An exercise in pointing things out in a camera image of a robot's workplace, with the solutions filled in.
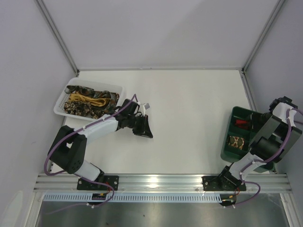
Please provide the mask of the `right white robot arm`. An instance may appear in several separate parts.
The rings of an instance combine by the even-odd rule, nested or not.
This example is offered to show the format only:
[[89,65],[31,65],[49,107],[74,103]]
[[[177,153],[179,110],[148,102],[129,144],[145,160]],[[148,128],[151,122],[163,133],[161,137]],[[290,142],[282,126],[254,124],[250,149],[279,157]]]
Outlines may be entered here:
[[221,151],[221,158],[230,165],[215,180],[220,189],[237,189],[254,170],[272,170],[302,135],[294,122],[298,111],[286,96],[275,99],[267,113],[235,106]]

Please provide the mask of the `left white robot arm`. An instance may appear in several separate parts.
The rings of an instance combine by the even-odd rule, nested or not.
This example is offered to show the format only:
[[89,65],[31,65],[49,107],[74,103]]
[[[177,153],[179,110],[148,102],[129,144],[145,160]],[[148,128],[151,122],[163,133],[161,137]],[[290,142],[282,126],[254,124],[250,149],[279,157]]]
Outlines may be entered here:
[[105,114],[79,129],[67,125],[61,127],[48,152],[45,164],[52,161],[63,172],[81,177],[89,183],[105,184],[104,172],[85,160],[87,145],[124,128],[131,129],[134,135],[152,139],[149,117],[146,114],[149,108],[148,103],[140,104],[126,99],[112,115]]

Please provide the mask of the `red necktie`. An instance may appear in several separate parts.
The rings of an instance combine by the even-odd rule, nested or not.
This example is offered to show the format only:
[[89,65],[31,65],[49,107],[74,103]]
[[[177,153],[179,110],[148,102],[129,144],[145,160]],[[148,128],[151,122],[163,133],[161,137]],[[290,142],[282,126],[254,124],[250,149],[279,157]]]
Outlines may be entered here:
[[236,119],[234,123],[235,127],[244,129],[244,130],[249,130],[251,127],[250,121],[242,120],[242,119]]

